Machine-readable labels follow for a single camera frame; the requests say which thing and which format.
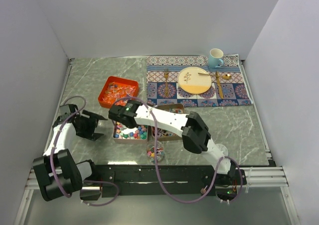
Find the clear bowl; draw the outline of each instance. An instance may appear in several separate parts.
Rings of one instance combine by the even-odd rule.
[[[148,156],[148,158],[150,159],[151,163],[155,163],[155,141],[150,141],[148,142],[147,146],[146,146],[146,155]],[[164,153],[164,146],[163,143],[158,141],[157,144],[157,161],[161,162],[165,157],[165,153]]]

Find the gray marble surface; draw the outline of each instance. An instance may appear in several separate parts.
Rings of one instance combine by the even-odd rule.
[[[108,117],[108,109],[98,103],[98,96],[109,76],[136,80],[140,86],[139,97],[146,99],[145,58],[79,58],[72,65],[70,76],[63,94],[63,100],[75,95],[86,98],[85,109]],[[81,99],[71,103],[82,105]],[[215,143],[224,144],[229,156],[241,165],[268,165],[265,146],[254,106],[191,108],[199,113],[208,125]],[[112,138],[113,124],[99,122],[96,132],[105,135],[92,142],[76,137],[69,149],[75,162],[92,159],[96,164],[150,164],[145,144],[118,144]],[[206,165],[207,161],[183,148],[181,140],[164,142],[165,159],[161,164]]]

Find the gold fork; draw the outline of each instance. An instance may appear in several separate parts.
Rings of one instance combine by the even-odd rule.
[[[168,80],[168,68],[164,69],[164,78],[165,78],[165,97],[168,97],[168,85],[167,85],[167,80]]]

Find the placemat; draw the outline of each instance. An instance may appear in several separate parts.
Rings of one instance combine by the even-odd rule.
[[[239,67],[239,55],[223,57],[225,65],[217,69],[208,68],[208,58],[204,56],[150,56],[147,65],[147,98],[151,105],[181,103],[184,107],[227,107],[251,105],[252,100],[246,90],[243,75]],[[200,67],[210,73],[211,88],[199,95],[190,94],[178,86],[177,76],[186,67]],[[168,69],[168,96],[165,96],[164,70]],[[224,99],[220,98],[215,72],[219,75],[231,74],[230,80],[220,77]]]

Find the light blue mug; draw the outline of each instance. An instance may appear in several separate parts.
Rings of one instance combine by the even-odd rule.
[[[209,51],[209,57],[208,57],[208,67],[210,69],[218,68],[224,66],[224,60],[222,57],[224,56],[224,53],[222,50],[218,48],[213,48]]]

